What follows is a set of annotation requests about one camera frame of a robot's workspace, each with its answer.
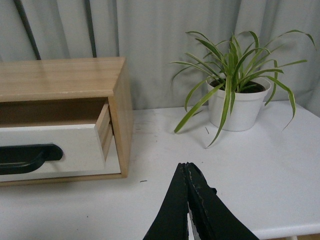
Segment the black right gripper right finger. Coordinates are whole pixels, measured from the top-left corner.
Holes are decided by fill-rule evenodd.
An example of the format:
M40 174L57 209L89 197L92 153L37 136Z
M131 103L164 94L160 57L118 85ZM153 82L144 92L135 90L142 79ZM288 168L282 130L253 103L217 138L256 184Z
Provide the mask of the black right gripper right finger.
M220 200L194 163L185 165L185 180L191 219L201 240L258 239Z

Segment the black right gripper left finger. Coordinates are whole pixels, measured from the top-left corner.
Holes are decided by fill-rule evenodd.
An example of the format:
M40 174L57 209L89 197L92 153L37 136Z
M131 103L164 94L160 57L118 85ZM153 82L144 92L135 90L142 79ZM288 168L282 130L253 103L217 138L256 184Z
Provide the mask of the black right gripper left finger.
M144 236L145 240L187 240L189 238L187 196L185 164L179 163L158 214Z

